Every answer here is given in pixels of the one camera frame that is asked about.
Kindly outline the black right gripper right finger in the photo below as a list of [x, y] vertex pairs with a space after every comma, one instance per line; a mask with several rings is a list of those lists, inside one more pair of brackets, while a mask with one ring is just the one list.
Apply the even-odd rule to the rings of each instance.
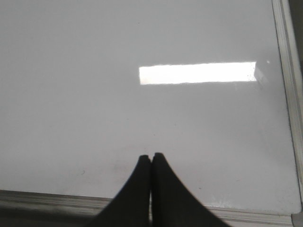
[[162, 153], [155, 153], [151, 166], [151, 209], [154, 227], [228, 226], [189, 192]]

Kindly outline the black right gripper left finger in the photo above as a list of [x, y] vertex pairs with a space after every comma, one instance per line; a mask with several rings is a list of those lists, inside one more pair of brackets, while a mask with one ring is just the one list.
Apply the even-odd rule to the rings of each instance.
[[90, 227], [148, 227], [151, 161], [147, 155], [138, 162], [115, 198], [90, 222]]

